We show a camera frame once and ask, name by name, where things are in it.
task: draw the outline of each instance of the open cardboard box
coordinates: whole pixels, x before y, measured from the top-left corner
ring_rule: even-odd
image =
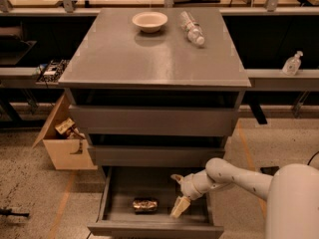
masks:
[[[97,169],[92,163],[87,150],[88,142],[85,139],[82,140],[82,151],[79,151],[79,139],[58,139],[55,125],[70,116],[69,105],[70,102],[67,96],[62,94],[50,112],[32,147],[35,147],[43,140],[56,169]]]

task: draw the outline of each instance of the clear plastic bottle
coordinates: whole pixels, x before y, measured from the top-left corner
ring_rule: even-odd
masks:
[[[291,57],[286,61],[282,68],[282,72],[288,76],[294,76],[301,65],[300,56],[303,56],[303,53],[297,51],[294,57]]]
[[[194,20],[189,12],[183,11],[179,15],[181,29],[185,32],[188,39],[196,44],[202,46],[205,39],[199,24]]]

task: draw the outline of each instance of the box flap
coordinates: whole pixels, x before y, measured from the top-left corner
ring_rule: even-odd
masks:
[[[35,147],[42,139],[46,137],[54,138],[56,135],[55,124],[60,123],[69,117],[69,105],[70,102],[66,94],[63,93],[56,101],[56,104],[51,110],[32,147]]]

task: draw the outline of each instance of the water bottle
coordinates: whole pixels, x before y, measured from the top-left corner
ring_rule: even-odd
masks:
[[[197,46],[202,46],[205,39],[199,24],[194,20],[189,12],[183,11],[179,15],[181,29],[188,39]]]

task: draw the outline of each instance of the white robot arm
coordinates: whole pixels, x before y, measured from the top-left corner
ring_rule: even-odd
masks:
[[[171,177],[180,184],[183,194],[171,212],[174,218],[187,209],[191,200],[235,183],[267,201],[266,239],[319,238],[319,171],[311,166],[289,164],[270,176],[213,158],[199,173]]]

